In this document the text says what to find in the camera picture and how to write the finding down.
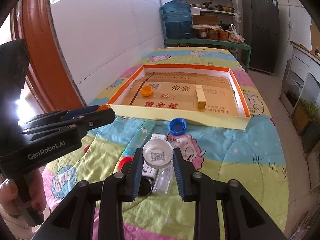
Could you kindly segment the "person left hand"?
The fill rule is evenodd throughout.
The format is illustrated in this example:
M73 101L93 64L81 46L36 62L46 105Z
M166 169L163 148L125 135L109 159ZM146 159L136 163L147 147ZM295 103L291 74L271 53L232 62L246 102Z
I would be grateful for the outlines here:
M38 213L47 206L43 187L43 178L39 169L35 170L35 177L29 184L31 206ZM32 239L34 233L22 217L14 200L18 197L18 188L11 179L1 178L1 217L16 239Z

